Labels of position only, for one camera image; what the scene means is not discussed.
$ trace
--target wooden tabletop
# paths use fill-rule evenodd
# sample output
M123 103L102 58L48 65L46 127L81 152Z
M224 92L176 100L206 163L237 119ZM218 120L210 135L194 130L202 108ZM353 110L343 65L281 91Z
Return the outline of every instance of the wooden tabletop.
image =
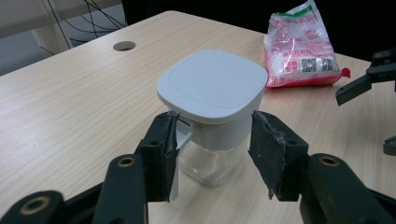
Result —
M134 49L117 51L122 41ZM220 49L264 66L263 34L167 11L0 77L0 216L40 190L67 199L103 182L110 161L133 153L154 117L167 110L158 78L201 49ZM367 188L396 198L396 157L382 151L396 135L394 82L377 83L338 106L336 91L368 62L336 55L352 78L332 86L266 89L260 110L279 117L310 155L344 160ZM206 187L179 171L179 196L149 203L149 223L302 223L299 203L268 199L248 153L229 182Z

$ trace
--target white lid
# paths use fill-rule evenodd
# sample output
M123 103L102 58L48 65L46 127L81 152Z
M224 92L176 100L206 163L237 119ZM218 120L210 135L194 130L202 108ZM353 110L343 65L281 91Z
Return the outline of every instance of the white lid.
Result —
M158 80L159 98L182 116L207 124L225 123L247 112L268 75L246 58L207 49L193 53Z

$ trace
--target barcode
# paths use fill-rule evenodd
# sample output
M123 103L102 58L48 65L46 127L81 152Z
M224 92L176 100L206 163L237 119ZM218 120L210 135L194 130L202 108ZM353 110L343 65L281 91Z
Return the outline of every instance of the barcode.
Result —
M322 72L332 71L332 60L322 59Z
M317 71L317 60L316 59L301 59L303 69L302 73L316 72Z

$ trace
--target gray floor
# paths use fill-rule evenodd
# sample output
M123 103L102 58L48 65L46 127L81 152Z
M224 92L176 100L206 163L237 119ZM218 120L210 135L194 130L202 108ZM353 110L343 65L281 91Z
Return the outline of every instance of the gray floor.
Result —
M122 5L104 8L102 11L94 11L92 14L64 22L64 27L74 47L126 25ZM95 24L94 30L99 33L93 32L92 24L89 23L91 15ZM30 31L0 38L0 76L51 56L53 56L51 52L37 45Z

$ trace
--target pink and white package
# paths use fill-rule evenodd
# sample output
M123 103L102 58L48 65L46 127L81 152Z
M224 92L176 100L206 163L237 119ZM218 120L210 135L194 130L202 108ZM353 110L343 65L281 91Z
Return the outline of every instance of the pink and white package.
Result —
M313 0L289 10L273 13L264 36L266 87L332 85L341 77L323 20Z

